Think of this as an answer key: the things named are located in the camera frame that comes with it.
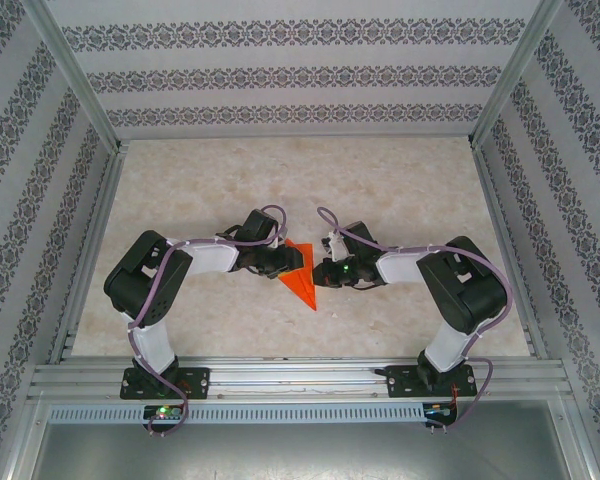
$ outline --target robotic arm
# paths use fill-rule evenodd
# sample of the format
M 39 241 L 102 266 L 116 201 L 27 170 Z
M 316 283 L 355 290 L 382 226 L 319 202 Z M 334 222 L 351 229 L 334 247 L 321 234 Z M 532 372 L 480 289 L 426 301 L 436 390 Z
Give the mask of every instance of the robotic arm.
M 182 242 L 167 239 L 149 230 L 133 244 L 107 277 L 105 293 L 111 298 L 129 327 L 132 345 L 142 362 L 133 360 L 135 369 L 149 388 L 165 395 L 169 387 L 155 374 L 174 384 L 178 359 L 171 348 L 164 321 L 184 279 L 206 272 L 235 272 L 242 268 L 268 278 L 303 266 L 302 253 L 287 245 L 278 245 L 283 226 L 263 210 L 253 210 L 244 225 L 235 225 L 209 239 L 184 242 L 174 250 L 159 279 L 148 309 L 150 290 L 157 278 L 156 269 L 174 245 Z M 274 233 L 275 239 L 269 237 Z M 142 309 L 145 313 L 138 322 Z
M 400 282 L 427 285 L 444 319 L 418 357 L 418 377 L 430 391 L 453 381 L 477 335 L 508 307 L 504 284 L 467 237 L 457 237 L 444 247 L 382 251 L 366 225 L 356 222 L 336 229 L 322 243 L 331 258 L 315 267 L 316 285 L 356 290 Z M 361 281 L 367 285 L 360 287 Z

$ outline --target enclosure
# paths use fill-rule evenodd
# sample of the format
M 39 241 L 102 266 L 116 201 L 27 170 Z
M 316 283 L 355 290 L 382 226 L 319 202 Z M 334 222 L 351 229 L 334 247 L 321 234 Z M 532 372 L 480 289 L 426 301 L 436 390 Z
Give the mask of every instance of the enclosure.
M 313 265 L 326 206 L 506 273 L 457 431 L 377 374 L 436 335 L 424 284 L 317 287 L 314 311 L 245 270 L 184 281 L 165 321 L 206 399 L 139 426 L 160 403 L 120 398 L 107 275 L 145 230 L 271 203 Z M 600 478 L 600 0 L 0 0 L 0 478 L 67 471 Z

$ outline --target patterned wallpaper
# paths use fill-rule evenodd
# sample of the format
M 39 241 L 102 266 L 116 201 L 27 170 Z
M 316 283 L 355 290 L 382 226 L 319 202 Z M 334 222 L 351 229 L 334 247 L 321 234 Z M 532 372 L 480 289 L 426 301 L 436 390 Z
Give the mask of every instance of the patterned wallpaper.
M 0 0 L 0 459 L 48 360 L 107 163 L 22 6 Z
M 482 151 L 600 463 L 600 1 L 562 5 Z
M 123 139 L 468 134 L 538 0 L 49 6 Z

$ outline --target metal base plate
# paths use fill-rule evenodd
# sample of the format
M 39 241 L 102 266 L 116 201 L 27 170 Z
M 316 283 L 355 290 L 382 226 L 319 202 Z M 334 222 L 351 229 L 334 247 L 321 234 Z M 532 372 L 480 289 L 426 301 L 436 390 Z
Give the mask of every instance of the metal base plate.
M 209 392 L 208 368 L 180 367 L 177 370 L 176 387 L 180 388 L 189 400 L 206 400 Z M 166 395 L 158 394 L 145 381 L 137 368 L 127 368 L 122 378 L 120 398 L 123 400 L 178 400 L 180 397 L 169 391 Z
M 478 393 L 473 368 L 462 365 L 457 375 L 443 385 L 437 385 L 433 391 L 418 378 L 417 365 L 390 365 L 384 368 L 387 387 L 391 398 L 451 397 L 452 385 L 458 388 L 458 397 L 475 397 Z

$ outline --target gray metal panel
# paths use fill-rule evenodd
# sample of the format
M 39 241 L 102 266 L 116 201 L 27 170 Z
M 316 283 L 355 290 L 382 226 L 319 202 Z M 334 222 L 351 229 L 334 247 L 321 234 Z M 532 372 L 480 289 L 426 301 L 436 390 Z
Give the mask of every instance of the gray metal panel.
M 448 435 L 419 425 L 49 425 L 36 479 L 564 479 L 546 403 L 481 404 Z

